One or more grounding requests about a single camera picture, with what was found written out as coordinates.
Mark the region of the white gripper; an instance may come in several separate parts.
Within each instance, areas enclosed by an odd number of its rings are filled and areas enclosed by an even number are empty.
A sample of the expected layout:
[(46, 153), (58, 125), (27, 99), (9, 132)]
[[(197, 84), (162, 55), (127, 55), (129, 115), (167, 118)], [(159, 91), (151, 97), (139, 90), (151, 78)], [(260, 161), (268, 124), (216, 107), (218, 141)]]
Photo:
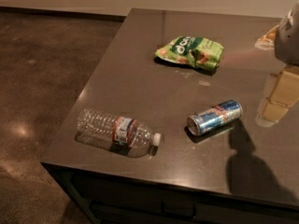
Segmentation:
[[(279, 25), (271, 28), (255, 43), (255, 48), (273, 50), (278, 60), (299, 65), (299, 2), (291, 8)], [(285, 66), (278, 74), (269, 75), (261, 101), (261, 118), (280, 121), (299, 101), (299, 67)]]

